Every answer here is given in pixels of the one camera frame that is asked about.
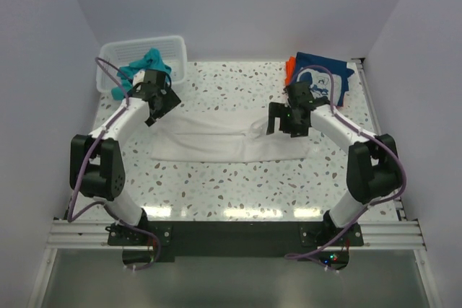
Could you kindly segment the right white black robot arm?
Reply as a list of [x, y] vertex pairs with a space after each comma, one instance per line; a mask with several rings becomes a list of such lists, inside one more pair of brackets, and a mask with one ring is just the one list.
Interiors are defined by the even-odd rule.
[[285, 103], [269, 103], [266, 133], [279, 131], [292, 138], [306, 137], [315, 129], [347, 154], [347, 192], [323, 217], [330, 229], [349, 228], [369, 206], [402, 188], [406, 183], [396, 142], [388, 134], [379, 136], [361, 129], [343, 116], [327, 96], [314, 97], [307, 82], [284, 88]]

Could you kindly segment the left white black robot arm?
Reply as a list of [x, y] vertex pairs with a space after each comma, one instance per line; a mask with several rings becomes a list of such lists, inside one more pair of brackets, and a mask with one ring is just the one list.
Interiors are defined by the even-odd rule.
[[118, 109], [98, 128], [71, 140], [69, 183], [73, 189], [67, 221], [79, 218], [89, 206], [75, 212], [77, 196], [101, 205], [121, 224], [136, 226], [144, 210], [124, 188], [126, 172], [122, 147], [141, 124], [150, 127], [181, 103], [164, 71], [148, 69], [126, 94]]

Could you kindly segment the white t shirt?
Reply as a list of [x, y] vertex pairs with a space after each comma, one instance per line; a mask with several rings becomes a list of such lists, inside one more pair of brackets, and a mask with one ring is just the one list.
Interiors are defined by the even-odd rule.
[[169, 162], [251, 163], [304, 159], [306, 137], [268, 135], [268, 111], [174, 110], [152, 127], [151, 158]]

